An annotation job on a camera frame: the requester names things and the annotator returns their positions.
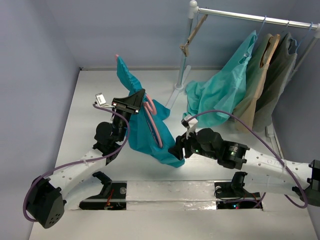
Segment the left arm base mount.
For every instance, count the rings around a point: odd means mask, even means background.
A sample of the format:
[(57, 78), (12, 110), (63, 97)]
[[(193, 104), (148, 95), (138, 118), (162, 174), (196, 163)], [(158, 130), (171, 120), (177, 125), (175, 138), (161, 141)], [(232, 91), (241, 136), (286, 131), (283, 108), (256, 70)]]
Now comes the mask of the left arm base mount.
[(79, 203), (81, 210), (109, 210), (120, 211), (127, 209), (127, 182), (113, 182), (103, 172), (98, 171), (92, 174), (99, 179), (102, 188), (99, 194), (90, 196)]

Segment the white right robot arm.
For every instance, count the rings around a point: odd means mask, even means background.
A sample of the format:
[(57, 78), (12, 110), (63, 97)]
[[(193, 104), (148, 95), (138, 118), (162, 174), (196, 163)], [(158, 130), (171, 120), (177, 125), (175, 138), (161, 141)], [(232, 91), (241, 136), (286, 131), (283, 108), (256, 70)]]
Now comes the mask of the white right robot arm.
[(246, 192), (277, 193), (297, 197), (309, 205), (320, 205), (320, 162), (294, 162), (261, 153), (247, 145), (224, 140), (218, 132), (203, 128), (179, 135), (168, 152), (178, 160), (197, 154), (235, 169), (230, 190), (235, 196)]

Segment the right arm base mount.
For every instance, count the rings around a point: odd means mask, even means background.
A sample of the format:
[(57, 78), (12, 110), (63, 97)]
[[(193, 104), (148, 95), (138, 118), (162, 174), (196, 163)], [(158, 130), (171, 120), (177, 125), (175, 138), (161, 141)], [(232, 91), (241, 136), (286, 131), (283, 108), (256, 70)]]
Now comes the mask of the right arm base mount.
[(214, 183), (214, 196), (218, 210), (263, 209), (259, 192), (245, 189), (245, 177), (248, 174), (238, 171), (230, 181)]

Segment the teal blue t-shirt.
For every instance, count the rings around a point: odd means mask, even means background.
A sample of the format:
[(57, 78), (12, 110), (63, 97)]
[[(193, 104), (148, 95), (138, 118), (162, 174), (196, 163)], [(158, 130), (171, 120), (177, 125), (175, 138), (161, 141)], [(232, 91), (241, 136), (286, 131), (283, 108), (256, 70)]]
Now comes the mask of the teal blue t-shirt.
[(175, 140), (164, 123), (170, 113), (170, 109), (145, 93), (139, 113), (130, 118), (128, 142), (133, 150), (150, 155), (162, 164), (179, 168), (185, 164), (185, 160), (179, 160), (169, 153)]

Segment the pink plastic hanger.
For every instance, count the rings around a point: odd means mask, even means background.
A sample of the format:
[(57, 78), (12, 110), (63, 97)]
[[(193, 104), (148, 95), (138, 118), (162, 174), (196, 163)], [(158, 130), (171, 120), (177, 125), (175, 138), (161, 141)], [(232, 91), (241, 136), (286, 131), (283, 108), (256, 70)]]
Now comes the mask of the pink plastic hanger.
[[(118, 55), (115, 55), (117, 64), (117, 77), (122, 85), (129, 91), (130, 94), (134, 94), (143, 89), (141, 82), (130, 73), (129, 68), (125, 64), (124, 60)], [(155, 103), (151, 97), (145, 93), (140, 112), (133, 117), (133, 122), (130, 124), (133, 127), (132, 139), (136, 141), (133, 144), (134, 149), (139, 149), (144, 144), (148, 146), (157, 146), (162, 148), (164, 143), (160, 131), (158, 130), (156, 120), (154, 117), (157, 115), (157, 109)]]

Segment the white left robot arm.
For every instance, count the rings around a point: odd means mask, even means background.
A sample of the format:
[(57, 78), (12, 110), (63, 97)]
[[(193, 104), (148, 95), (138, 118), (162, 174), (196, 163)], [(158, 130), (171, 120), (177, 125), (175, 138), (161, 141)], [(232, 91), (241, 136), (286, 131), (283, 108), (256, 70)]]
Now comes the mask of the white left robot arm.
[(112, 121), (98, 124), (96, 143), (85, 156), (49, 170), (32, 182), (23, 202), (24, 214), (31, 215), (32, 221), (44, 229), (51, 228), (63, 216), (69, 192), (91, 176), (99, 179), (93, 186), (97, 196), (112, 196), (112, 180), (100, 170), (118, 156), (129, 140), (130, 118), (140, 112), (144, 97), (145, 89), (141, 89), (107, 104), (102, 93), (96, 94), (93, 107), (111, 113)]

